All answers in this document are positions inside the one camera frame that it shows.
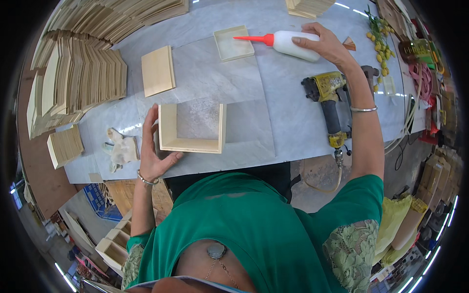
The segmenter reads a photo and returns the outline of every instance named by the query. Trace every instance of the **green dress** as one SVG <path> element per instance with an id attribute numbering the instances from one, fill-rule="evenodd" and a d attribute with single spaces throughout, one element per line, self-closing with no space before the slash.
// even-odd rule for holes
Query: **green dress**
<path id="1" fill-rule="evenodd" d="M 355 178 L 307 214 L 256 177 L 212 175 L 150 234 L 130 238 L 122 288 L 170 277 L 191 243 L 212 239 L 232 250 L 258 292 L 366 292 L 383 193 L 378 176 Z"/>

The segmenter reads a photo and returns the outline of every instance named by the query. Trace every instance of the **nail gun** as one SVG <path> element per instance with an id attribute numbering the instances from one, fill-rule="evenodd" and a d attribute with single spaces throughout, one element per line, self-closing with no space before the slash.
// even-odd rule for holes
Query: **nail gun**
<path id="1" fill-rule="evenodd" d="M 335 148 L 335 163 L 339 169 L 342 169 L 343 154 L 340 147 L 344 145 L 346 139 L 351 138 L 352 132 L 343 132 L 341 130 L 335 104 L 346 99 L 350 106 L 347 80 L 342 73 L 334 71 L 307 77 L 303 79 L 301 84 L 306 91 L 307 98 L 321 103 L 329 145 Z"/>

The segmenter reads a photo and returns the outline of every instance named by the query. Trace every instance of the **green lace fabric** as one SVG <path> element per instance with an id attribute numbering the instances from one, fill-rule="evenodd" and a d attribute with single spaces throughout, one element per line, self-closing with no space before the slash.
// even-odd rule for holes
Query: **green lace fabric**
<path id="1" fill-rule="evenodd" d="M 327 261 L 340 284 L 351 293 L 361 293 L 370 285 L 378 223 L 365 220 L 332 231 L 323 243 Z"/>
<path id="2" fill-rule="evenodd" d="M 124 263 L 122 272 L 124 277 L 122 277 L 122 290 L 125 290 L 127 286 L 138 277 L 138 270 L 140 269 L 140 261 L 142 260 L 142 255 L 144 253 L 145 246 L 143 244 L 134 244 L 129 251 L 129 257 Z"/>

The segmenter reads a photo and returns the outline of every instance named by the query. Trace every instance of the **small wooden triangle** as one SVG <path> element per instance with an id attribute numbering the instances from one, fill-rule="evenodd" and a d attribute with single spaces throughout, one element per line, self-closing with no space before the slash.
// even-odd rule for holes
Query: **small wooden triangle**
<path id="1" fill-rule="evenodd" d="M 347 50 L 356 51 L 355 43 L 352 41 L 351 37 L 347 37 L 342 43 Z"/>

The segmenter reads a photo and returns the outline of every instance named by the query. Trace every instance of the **hammer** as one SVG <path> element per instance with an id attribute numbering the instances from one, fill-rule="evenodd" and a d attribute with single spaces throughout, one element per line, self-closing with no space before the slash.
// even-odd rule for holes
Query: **hammer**
<path id="1" fill-rule="evenodd" d="M 379 70 L 376 68 L 371 67 L 370 65 L 363 65 L 362 66 L 363 73 L 365 73 L 365 77 L 368 80 L 368 85 L 370 86 L 370 91 L 373 96 L 373 101 L 375 100 L 375 91 L 373 85 L 373 76 L 379 76 Z"/>

